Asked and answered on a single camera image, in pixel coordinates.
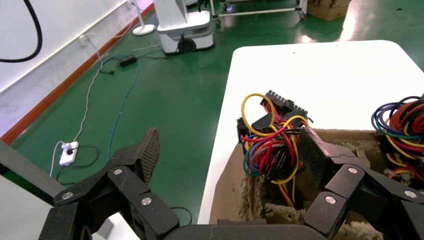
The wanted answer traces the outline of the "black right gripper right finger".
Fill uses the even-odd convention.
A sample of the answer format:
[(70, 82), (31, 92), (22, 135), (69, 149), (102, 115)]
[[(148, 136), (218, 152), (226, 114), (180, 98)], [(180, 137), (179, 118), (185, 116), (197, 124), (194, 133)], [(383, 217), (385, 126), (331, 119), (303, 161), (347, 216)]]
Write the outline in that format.
[(303, 224), (331, 240), (349, 211), (360, 214), (386, 240), (424, 237), (424, 196), (380, 174), (346, 147), (323, 141), (310, 127), (299, 133), (298, 151), (321, 192)]

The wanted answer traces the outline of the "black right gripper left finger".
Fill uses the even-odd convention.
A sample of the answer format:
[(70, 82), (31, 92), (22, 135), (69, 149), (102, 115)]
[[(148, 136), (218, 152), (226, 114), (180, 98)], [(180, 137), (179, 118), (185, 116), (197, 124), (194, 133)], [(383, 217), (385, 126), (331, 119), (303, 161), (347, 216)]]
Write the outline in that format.
[(117, 150), (100, 171), (59, 192), (39, 238), (90, 240), (119, 213), (139, 239), (164, 239), (180, 220), (149, 187), (159, 155), (159, 134), (149, 128), (139, 143)]

